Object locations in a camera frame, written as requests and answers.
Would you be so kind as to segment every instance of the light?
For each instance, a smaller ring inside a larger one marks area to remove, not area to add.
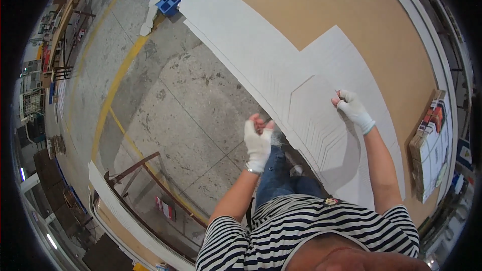
[[[57,249],[57,245],[53,242],[52,238],[50,237],[50,235],[47,233],[47,239],[49,239],[50,243],[52,244],[52,246]]]
[[[20,168],[20,173],[22,174],[22,181],[25,181],[25,174],[24,174],[24,168]]]

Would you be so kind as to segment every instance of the concrete floor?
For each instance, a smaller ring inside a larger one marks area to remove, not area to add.
[[[46,116],[47,134],[66,142],[58,160],[67,181],[87,206],[90,160],[113,175],[159,151],[150,171],[207,219],[246,162],[244,121],[268,116],[181,15],[142,39],[148,0],[91,0],[90,9],[97,16],[71,58],[59,123],[51,107]],[[180,209],[168,221],[155,203],[166,195],[144,170],[128,192],[126,202],[149,226],[196,255],[203,228]]]

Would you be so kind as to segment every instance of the striped shirt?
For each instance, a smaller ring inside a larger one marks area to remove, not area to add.
[[[260,206],[252,231],[232,217],[213,220],[196,270],[284,270],[302,244],[323,233],[339,234],[365,251],[418,255],[418,232],[403,205],[380,215],[339,199],[292,194]]]

